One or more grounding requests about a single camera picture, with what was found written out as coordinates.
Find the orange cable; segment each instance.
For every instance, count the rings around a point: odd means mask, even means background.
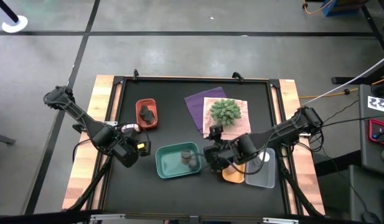
[[[320,9],[318,9],[318,10],[315,10],[315,11],[313,11],[313,12],[309,12],[308,11],[308,4],[306,3],[306,0],[302,0],[302,3],[303,3],[303,5],[302,5],[302,7],[305,9],[305,11],[306,11],[306,13],[308,13],[309,15],[311,15],[311,14],[315,14],[315,13],[317,13],[317,12],[319,12],[319,11],[321,11],[321,10],[323,10],[325,7],[327,7],[330,3],[332,3],[334,0],[330,0],[327,4],[325,4],[324,6],[322,6]]]
[[[376,85],[376,84],[378,84],[380,82],[383,82],[383,81],[384,81],[384,78],[382,80],[377,81],[377,82],[373,82],[372,85]],[[349,92],[357,91],[357,90],[358,90],[358,88],[353,88],[353,89],[349,90]],[[332,94],[324,95],[324,97],[339,96],[339,95],[345,95],[345,93],[344,92],[342,92],[342,93],[332,93]],[[318,97],[318,96],[300,96],[299,98],[300,99],[311,99],[311,98],[316,98],[316,97]]]

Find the metal bracket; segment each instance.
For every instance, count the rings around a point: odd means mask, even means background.
[[[117,121],[104,121],[104,123],[109,124],[110,126],[116,126],[118,124]],[[73,129],[76,130],[80,134],[83,131],[86,131],[85,128],[81,124],[73,124]]]
[[[117,84],[121,83],[123,80],[124,80],[124,77],[115,76],[115,78],[113,79],[113,85],[117,85]]]
[[[237,78],[241,83],[244,82],[244,78],[238,72],[233,72],[232,78]]]
[[[263,218],[263,223],[271,223],[271,224],[298,224],[298,220],[288,220],[283,218]]]
[[[280,88],[280,81],[278,79],[269,79],[269,83],[275,88]]]
[[[105,124],[109,124],[110,126],[116,126],[118,124],[117,121],[104,121]]]
[[[136,69],[134,69],[134,77],[132,78],[132,80],[134,81],[138,80],[138,76],[139,76],[139,72]]]
[[[200,223],[200,217],[198,215],[189,216],[189,223],[190,224],[199,224]]]
[[[90,221],[125,219],[125,214],[91,215]]]

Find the wooden board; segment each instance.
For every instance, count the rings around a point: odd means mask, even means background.
[[[93,87],[92,96],[87,111],[87,113],[96,120],[105,120],[113,79],[114,76],[112,75],[98,75],[96,77],[95,86]],[[297,88],[294,80],[280,80],[280,85],[284,110],[288,119],[300,106]],[[113,103],[110,119],[111,121],[114,120],[115,113],[117,111],[119,89],[120,85],[118,85],[116,88],[115,100]],[[280,121],[279,105],[277,101],[276,90],[274,88],[272,89],[272,93],[276,111],[276,120]],[[86,138],[87,135],[82,134],[80,141]],[[301,139],[301,142],[308,145],[308,141],[305,138]],[[98,151],[92,146],[90,142],[78,147],[72,173],[70,174],[65,199],[63,201],[63,208],[71,207],[76,202],[77,198],[79,198],[83,191],[88,187],[93,175],[93,168],[95,166],[97,154]],[[294,148],[293,156],[297,172],[297,179],[301,190],[306,194],[308,200],[315,206],[315,208],[324,214],[324,208],[319,191],[319,185],[317,183],[311,152],[302,146],[296,146]],[[100,189],[101,183],[96,188],[92,208],[97,208]],[[291,211],[293,214],[297,214],[294,194],[290,186],[288,186],[288,194],[291,202]]]
[[[297,86],[294,80],[279,80],[280,90],[283,99],[284,112],[286,119],[291,118],[297,109],[300,107]],[[309,146],[308,138],[301,137],[299,140],[305,145]],[[297,173],[298,186],[304,192],[308,201],[310,201],[316,210],[322,214],[324,213],[324,207],[319,190],[319,184],[317,182],[314,161],[312,159],[312,153],[308,151],[304,146],[296,145],[293,152],[294,166]],[[293,198],[294,194],[290,186],[288,187],[289,197]]]

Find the white cable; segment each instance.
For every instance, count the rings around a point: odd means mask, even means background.
[[[306,105],[306,104],[308,104],[308,103],[310,103],[310,102],[312,102],[312,101],[314,101],[314,100],[317,100],[317,99],[319,99],[320,97],[323,97],[324,95],[327,95],[327,94],[329,94],[329,93],[332,93],[333,91],[336,91],[336,90],[338,90],[339,88],[342,88],[343,86],[348,85],[349,83],[352,83],[352,82],[355,81],[356,79],[358,79],[358,78],[360,78],[360,77],[366,75],[367,73],[371,72],[375,67],[377,67],[379,64],[381,64],[381,63],[383,63],[383,62],[384,62],[384,58],[381,59],[379,62],[377,62],[375,65],[373,65],[371,68],[369,68],[368,70],[366,70],[366,72],[363,72],[362,74],[358,75],[358,76],[357,76],[356,78],[354,78],[353,80],[351,80],[351,81],[349,81],[349,82],[347,82],[347,83],[344,83],[344,84],[342,84],[341,86],[338,86],[338,87],[336,87],[336,88],[334,88],[334,89],[328,91],[327,93],[323,93],[322,95],[320,95],[320,96],[318,96],[318,97],[316,97],[316,98],[314,98],[314,99],[309,100],[308,102],[304,103],[304,105]]]

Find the green plant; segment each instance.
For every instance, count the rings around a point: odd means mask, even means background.
[[[224,126],[235,124],[235,120],[241,118],[240,107],[231,99],[216,101],[210,111],[211,117]]]

